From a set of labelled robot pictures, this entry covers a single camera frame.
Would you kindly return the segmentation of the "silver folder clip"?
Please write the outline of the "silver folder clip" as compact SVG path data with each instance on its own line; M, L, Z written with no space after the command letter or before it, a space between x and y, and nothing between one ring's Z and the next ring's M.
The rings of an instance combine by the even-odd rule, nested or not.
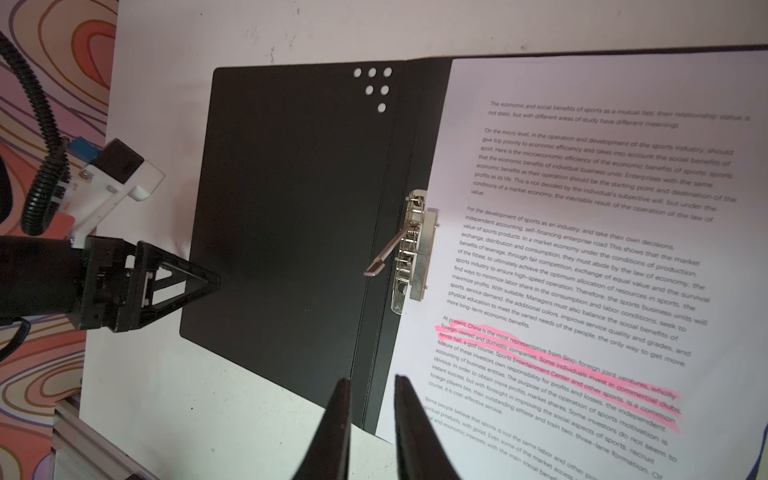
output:
M437 211L427 208L426 190L411 191L404 202L402 228L376 255L363 272L375 277L392 257L391 310L401 315L407 300L420 302L427 289L427 276L437 229Z

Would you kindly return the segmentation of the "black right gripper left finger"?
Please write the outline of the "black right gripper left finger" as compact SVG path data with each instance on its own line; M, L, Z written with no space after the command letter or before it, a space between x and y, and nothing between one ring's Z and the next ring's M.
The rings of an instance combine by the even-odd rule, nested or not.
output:
M293 478L348 478L351 440L351 382L340 379L326 406L306 455Z

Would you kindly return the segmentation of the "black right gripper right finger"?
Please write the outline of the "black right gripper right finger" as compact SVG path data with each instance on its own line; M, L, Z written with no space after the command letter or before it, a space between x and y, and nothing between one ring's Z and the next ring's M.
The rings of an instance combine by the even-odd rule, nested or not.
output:
M397 375L394 416L399 479L458 479L412 383Z

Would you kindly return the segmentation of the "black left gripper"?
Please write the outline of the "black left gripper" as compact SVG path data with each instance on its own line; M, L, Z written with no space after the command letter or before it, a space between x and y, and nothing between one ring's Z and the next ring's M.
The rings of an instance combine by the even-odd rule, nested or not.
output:
M153 285L197 281L187 281L182 294L144 307L147 279ZM217 292L220 282L218 274L147 242L90 236L81 250L78 293L68 319L79 331L138 330Z

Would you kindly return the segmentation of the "aluminium front rail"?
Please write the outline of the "aluminium front rail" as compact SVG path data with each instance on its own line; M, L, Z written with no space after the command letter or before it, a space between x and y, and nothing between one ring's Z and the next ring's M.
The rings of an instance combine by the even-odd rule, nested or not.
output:
M79 417L80 395L59 401L53 416L53 479L157 480Z

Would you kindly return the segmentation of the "printed paper sheets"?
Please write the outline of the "printed paper sheets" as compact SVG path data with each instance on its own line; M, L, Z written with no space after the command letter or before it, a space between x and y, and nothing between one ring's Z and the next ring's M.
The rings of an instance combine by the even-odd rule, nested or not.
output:
M767 428L767 54L452 62L390 372L463 479L746 479Z

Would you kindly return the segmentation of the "white and black file folder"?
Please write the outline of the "white and black file folder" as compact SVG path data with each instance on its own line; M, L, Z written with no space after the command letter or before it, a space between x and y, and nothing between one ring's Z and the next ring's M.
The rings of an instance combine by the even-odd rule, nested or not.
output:
M427 191L467 58L217 69L190 257L221 287L182 337L321 406L348 378L352 422L390 437L393 258L363 272Z

